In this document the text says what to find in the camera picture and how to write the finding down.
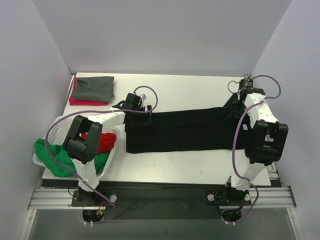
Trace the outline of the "black t-shirt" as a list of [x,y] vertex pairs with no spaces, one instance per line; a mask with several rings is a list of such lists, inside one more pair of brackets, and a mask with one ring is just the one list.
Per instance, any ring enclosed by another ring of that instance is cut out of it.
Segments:
[[238,122],[222,107],[152,113],[150,125],[126,124],[126,151],[231,150]]

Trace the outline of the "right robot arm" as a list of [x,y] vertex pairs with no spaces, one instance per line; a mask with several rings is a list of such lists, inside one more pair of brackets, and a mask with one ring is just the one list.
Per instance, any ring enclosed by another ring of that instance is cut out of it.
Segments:
[[[221,192],[222,200],[227,204],[233,204],[239,197],[245,201],[250,200],[248,190],[253,180],[282,156],[289,127],[274,116],[267,103],[268,99],[263,89],[254,87],[254,78],[247,75],[239,81],[237,92],[231,95],[223,107],[228,117],[238,120],[231,149],[234,174],[229,177]],[[246,160],[237,168],[235,151],[245,117],[249,117],[251,133],[244,144]]]

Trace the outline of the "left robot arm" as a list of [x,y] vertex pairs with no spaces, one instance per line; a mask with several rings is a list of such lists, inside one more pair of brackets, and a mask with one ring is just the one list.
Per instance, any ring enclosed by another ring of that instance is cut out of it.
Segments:
[[73,118],[63,149],[75,166],[79,177],[78,191],[88,205],[95,206],[101,201],[101,193],[96,190],[99,178],[94,159],[98,155],[102,133],[122,124],[149,124],[152,106],[144,106],[146,98],[145,94],[128,93],[125,100],[112,106],[106,113],[94,116],[78,114]]

